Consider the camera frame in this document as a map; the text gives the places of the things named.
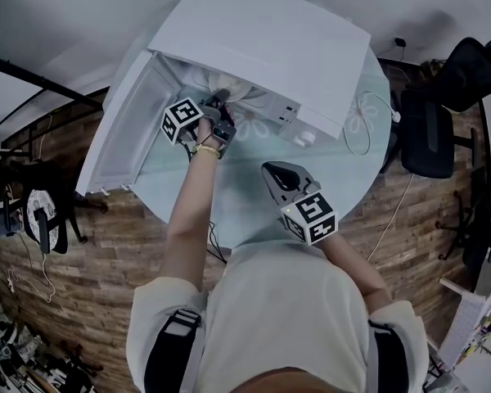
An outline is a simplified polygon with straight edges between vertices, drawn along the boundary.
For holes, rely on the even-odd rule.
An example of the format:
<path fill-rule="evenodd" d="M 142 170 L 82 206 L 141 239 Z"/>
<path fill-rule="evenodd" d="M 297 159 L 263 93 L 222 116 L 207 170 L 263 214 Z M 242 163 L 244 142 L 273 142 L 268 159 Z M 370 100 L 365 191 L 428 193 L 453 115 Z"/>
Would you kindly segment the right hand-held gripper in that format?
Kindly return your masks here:
<path fill-rule="evenodd" d="M 298 193 L 288 203 L 293 191 L 303 191 L 313 181 L 305 168 L 284 161 L 272 161 L 262 164 L 261 173 L 273 200 L 282 206 L 280 213 L 285 228 L 300 241 L 311 246 L 338 230 L 336 212 L 320 189 Z"/>

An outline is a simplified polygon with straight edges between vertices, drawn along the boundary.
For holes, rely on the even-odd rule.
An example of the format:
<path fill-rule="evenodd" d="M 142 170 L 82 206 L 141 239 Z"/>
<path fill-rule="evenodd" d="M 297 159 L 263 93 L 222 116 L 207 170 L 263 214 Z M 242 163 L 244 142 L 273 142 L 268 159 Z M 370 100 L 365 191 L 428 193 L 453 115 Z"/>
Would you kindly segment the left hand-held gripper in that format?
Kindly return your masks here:
<path fill-rule="evenodd" d="M 195 103 L 191 97 L 175 102 L 164 110 L 161 131 L 173 146 L 182 143 L 184 134 L 196 140 L 199 119 L 207 118 L 213 124 L 214 137 L 221 142 L 218 156 L 222 157 L 236 135 L 234 121 L 226 107 L 229 97 L 230 91 L 221 88 L 201 103 Z"/>

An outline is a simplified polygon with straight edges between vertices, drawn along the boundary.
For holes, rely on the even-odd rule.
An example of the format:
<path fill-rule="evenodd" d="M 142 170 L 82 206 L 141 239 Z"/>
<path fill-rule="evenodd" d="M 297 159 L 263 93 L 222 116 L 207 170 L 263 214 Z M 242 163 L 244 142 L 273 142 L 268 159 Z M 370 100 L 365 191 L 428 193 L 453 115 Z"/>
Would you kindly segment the person's left hand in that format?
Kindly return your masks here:
<path fill-rule="evenodd" d="M 207 118 L 200 118 L 198 123 L 198 129 L 196 131 L 197 144 L 206 145 L 217 150 L 221 147 L 221 142 L 213 135 L 213 124 Z"/>

